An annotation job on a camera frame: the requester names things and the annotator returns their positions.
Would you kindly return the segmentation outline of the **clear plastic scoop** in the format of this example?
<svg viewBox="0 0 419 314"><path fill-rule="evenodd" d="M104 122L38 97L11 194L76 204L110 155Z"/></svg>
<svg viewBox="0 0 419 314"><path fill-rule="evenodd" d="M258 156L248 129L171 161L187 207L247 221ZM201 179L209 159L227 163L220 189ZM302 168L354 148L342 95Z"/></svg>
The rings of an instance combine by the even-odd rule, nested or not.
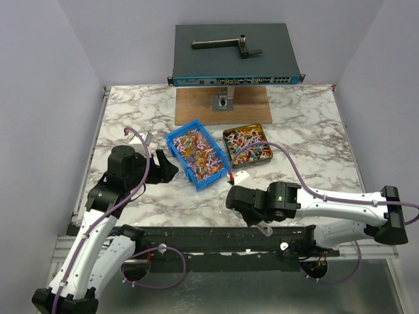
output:
<svg viewBox="0 0 419 314"><path fill-rule="evenodd" d="M267 225L267 224L263 224L262 222L257 224L256 227L258 228L259 231L261 231L266 237L270 237L273 234L273 230L272 228Z"/></svg>

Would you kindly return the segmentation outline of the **blue plastic candy bin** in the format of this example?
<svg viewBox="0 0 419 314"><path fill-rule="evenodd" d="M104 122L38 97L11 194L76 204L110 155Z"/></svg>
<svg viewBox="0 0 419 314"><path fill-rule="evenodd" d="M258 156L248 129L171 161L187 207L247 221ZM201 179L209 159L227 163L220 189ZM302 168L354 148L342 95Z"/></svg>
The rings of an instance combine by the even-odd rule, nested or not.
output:
<svg viewBox="0 0 419 314"><path fill-rule="evenodd" d="M200 192L226 176L227 156L199 120L165 135L168 150L178 159L189 182Z"/></svg>

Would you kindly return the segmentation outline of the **square tin of lollipops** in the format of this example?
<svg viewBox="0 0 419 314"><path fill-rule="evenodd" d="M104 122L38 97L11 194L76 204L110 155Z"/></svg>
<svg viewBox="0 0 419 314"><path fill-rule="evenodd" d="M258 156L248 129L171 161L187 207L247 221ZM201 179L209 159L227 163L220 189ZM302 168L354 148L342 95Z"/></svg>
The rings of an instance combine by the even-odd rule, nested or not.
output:
<svg viewBox="0 0 419 314"><path fill-rule="evenodd" d="M229 161L244 147L256 143L266 142L267 138L260 124L239 126L224 130L222 140ZM268 145L255 145L245 149L235 159L232 168L234 170L269 164L273 158L273 152Z"/></svg>

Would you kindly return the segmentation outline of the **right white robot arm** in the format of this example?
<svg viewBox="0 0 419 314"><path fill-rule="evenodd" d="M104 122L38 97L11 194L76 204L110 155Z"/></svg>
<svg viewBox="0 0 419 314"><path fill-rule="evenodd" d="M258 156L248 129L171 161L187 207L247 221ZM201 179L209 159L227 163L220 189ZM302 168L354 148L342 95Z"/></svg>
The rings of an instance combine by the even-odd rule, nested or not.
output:
<svg viewBox="0 0 419 314"><path fill-rule="evenodd" d="M317 225L313 234L302 238L301 248L308 256L361 239L372 238L384 245L408 243L399 192L394 186L364 194L325 190L311 194L297 183L282 181L269 184L266 190L235 184L228 191L226 207L239 212L248 226L261 221L333 218L334 223Z"/></svg>

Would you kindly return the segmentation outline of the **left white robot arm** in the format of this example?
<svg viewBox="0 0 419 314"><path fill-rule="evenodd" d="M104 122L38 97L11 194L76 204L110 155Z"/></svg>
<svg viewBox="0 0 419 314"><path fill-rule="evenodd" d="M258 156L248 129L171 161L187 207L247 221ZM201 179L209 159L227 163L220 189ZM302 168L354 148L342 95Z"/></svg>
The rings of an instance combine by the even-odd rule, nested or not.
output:
<svg viewBox="0 0 419 314"><path fill-rule="evenodd" d="M141 154L128 145L112 148L107 171L89 191L81 227L55 278L38 288L32 303L40 313L95 313L99 298L125 260L146 248L141 228L124 225L114 243L102 246L140 187L168 183L178 172L163 150Z"/></svg>

